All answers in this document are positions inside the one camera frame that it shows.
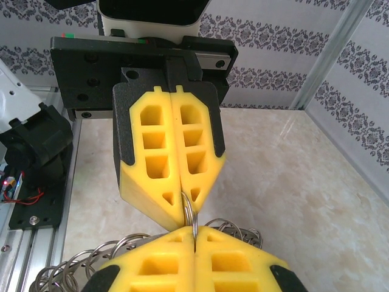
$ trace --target white component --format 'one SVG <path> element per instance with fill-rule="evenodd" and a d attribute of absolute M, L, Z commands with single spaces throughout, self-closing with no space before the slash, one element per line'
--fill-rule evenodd
<path fill-rule="evenodd" d="M 11 129 L 11 120 L 23 122 L 39 112 L 41 102 L 0 60 L 0 134 Z"/>
<path fill-rule="evenodd" d="M 102 14 L 100 6 L 97 3 L 98 12 L 102 16 L 104 35 L 109 36 L 111 29 L 124 30 L 127 38 L 163 38 L 176 44 L 181 43 L 184 35 L 197 37 L 200 28 L 200 18 L 197 22 L 189 26 L 174 26 L 172 24 L 146 23 L 143 21 L 129 21 L 109 18 Z"/>

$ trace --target damask wallpaper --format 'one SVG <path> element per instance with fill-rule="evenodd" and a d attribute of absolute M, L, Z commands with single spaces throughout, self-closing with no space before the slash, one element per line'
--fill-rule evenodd
<path fill-rule="evenodd" d="M 375 0 L 308 114 L 389 203 L 389 0 Z"/>
<path fill-rule="evenodd" d="M 239 49 L 224 106 L 288 108 L 349 0 L 212 0 L 199 36 Z M 43 0 L 1 0 L 0 58 L 27 85 L 56 86 L 50 37 L 98 34 L 95 3 L 58 11 Z"/>

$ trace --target marble surface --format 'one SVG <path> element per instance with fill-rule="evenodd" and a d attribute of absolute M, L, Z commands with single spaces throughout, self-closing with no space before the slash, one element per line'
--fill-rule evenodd
<path fill-rule="evenodd" d="M 199 217 L 255 227 L 309 291 L 389 291 L 389 208 L 302 111 L 222 109 L 227 162 Z M 64 259 L 164 230 L 119 197 L 112 121 L 83 122 Z"/>

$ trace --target black mounting plate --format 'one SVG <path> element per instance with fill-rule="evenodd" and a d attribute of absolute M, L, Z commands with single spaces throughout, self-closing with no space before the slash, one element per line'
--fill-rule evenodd
<path fill-rule="evenodd" d="M 44 189 L 44 195 L 38 202 L 36 202 L 36 204 L 28 206 L 15 204 L 9 221 L 9 227 L 11 230 L 50 228 L 60 225 L 63 214 L 67 176 L 69 174 L 69 167 L 72 158 L 72 150 L 73 145 L 70 144 L 61 154 L 65 169 L 63 180 L 59 181 L 52 187 L 46 187 Z M 22 200 L 35 195 L 37 195 L 36 190 L 30 190 L 27 186 L 22 184 L 18 199 Z M 35 225 L 30 224 L 30 218 L 32 216 L 37 216 L 39 218 L 39 222 Z"/>

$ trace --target yellow foam pad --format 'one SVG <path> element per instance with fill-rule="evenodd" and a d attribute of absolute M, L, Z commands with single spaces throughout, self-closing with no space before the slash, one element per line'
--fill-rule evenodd
<path fill-rule="evenodd" d="M 191 227 L 105 263 L 120 271 L 109 292 L 281 292 L 270 267 L 287 264 L 216 229 Z"/>
<path fill-rule="evenodd" d="M 120 164 L 121 197 L 169 231 L 184 225 L 181 190 L 199 212 L 225 161 L 207 106 L 176 90 L 156 86 L 129 109 L 135 164 Z"/>
<path fill-rule="evenodd" d="M 109 292 L 194 291 L 193 234 L 184 227 L 105 263 L 120 271 Z"/>

